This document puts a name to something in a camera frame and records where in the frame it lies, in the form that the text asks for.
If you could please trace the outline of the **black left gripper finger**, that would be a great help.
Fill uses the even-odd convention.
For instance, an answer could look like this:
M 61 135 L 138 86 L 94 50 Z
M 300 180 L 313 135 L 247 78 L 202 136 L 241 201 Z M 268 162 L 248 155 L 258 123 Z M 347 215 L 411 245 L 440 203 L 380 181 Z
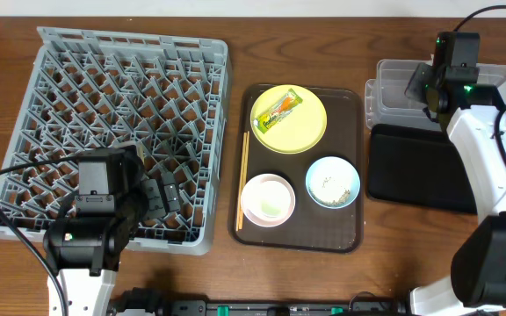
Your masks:
M 142 181 L 141 188 L 148 199 L 148 210 L 143 219 L 162 219 L 166 215 L 166 210 L 158 182 L 155 179 Z
M 175 176 L 171 172 L 161 174 L 161 187 L 163 204 L 166 212 L 180 212 L 182 205 L 179 196 L 178 186 Z

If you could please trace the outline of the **light blue bowl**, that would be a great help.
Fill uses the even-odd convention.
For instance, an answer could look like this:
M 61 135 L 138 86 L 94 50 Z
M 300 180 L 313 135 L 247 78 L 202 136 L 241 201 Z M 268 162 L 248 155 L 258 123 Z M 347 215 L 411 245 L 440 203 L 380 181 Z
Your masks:
M 326 156 L 307 170 L 305 185 L 308 195 L 321 207 L 341 209 L 358 198 L 361 180 L 356 168 L 347 160 Z

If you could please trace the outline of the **green orange snack wrapper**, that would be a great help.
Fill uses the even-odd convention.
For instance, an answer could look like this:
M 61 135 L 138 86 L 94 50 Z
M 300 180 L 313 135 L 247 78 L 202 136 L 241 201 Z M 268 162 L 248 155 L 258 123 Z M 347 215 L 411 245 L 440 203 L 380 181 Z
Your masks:
M 289 89 L 275 104 L 253 119 L 253 126 L 261 133 L 266 133 L 302 102 L 303 98 L 293 89 Z

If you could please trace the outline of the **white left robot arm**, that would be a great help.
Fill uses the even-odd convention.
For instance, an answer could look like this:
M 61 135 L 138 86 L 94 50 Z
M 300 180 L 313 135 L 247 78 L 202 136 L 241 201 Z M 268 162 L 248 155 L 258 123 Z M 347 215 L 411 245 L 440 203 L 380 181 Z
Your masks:
M 43 247 L 69 315 L 105 315 L 120 254 L 141 223 L 181 209 L 173 173 L 146 175 L 135 145 L 102 147 L 76 157 L 79 188 L 47 229 Z

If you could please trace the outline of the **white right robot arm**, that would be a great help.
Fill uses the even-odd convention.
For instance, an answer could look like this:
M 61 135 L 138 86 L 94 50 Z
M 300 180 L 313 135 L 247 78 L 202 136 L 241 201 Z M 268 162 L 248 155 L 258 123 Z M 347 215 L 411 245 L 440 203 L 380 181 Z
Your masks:
M 410 292 L 416 315 L 506 310 L 506 100 L 496 86 L 480 84 L 478 74 L 471 64 L 420 63 L 405 91 L 426 103 L 456 147 L 478 214 L 449 276 Z

